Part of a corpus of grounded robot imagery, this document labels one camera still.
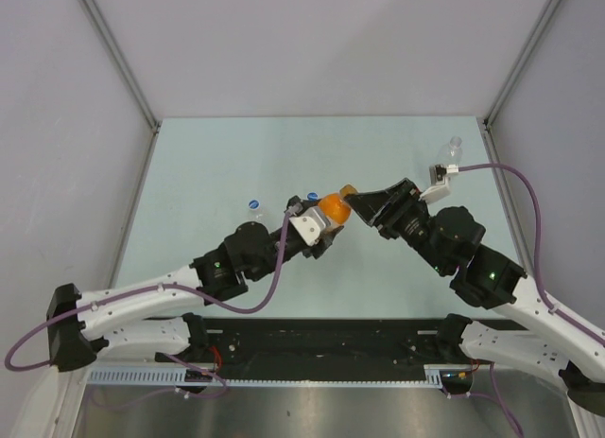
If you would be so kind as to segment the orange bottle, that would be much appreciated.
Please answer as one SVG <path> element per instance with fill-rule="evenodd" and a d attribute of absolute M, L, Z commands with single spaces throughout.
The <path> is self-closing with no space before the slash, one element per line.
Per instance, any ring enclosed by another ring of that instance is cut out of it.
<path fill-rule="evenodd" d="M 351 215 L 351 207 L 338 193 L 321 198 L 318 207 L 335 226 L 344 225 Z"/>

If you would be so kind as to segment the clear plastic bottle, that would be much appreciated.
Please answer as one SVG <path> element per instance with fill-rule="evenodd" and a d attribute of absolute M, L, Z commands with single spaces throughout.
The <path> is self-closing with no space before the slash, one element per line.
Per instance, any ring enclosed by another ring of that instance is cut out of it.
<path fill-rule="evenodd" d="M 441 146 L 437 164 L 445 166 L 459 166 L 462 158 L 462 139 L 453 136 L 447 143 Z"/>

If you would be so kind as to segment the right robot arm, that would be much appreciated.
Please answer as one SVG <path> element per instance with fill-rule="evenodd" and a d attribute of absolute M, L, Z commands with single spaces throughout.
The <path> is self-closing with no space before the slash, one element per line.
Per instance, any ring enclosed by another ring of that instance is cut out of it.
<path fill-rule="evenodd" d="M 540 291 L 536 278 L 507 256 L 482 244 L 483 225 L 463 206 L 431 215 L 428 206 L 451 192 L 449 174 L 421 191 L 409 179 L 378 191 L 350 185 L 343 200 L 385 239 L 402 239 L 471 307 L 507 317 L 566 358 L 556 370 L 568 397 L 596 415 L 604 413 L 604 331 Z"/>

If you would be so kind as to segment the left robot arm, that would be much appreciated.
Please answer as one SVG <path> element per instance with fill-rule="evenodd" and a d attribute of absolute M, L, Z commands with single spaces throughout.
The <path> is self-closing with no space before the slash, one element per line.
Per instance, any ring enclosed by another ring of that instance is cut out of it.
<path fill-rule="evenodd" d="M 192 312 L 177 318 L 164 318 L 164 313 L 197 301 L 237 314 L 260 311 L 275 284 L 254 307 L 230 302 L 246 293 L 251 282 L 267 275 L 278 278 L 297 254 L 321 257 L 350 215 L 350 206 L 338 194 L 315 201 L 293 197 L 280 229 L 270 232 L 258 221 L 242 223 L 216 249 L 163 276 L 123 289 L 81 292 L 74 284 L 59 286 L 46 312 L 49 363 L 71 372 L 108 355 L 199 361 L 209 350 L 203 320 Z"/>

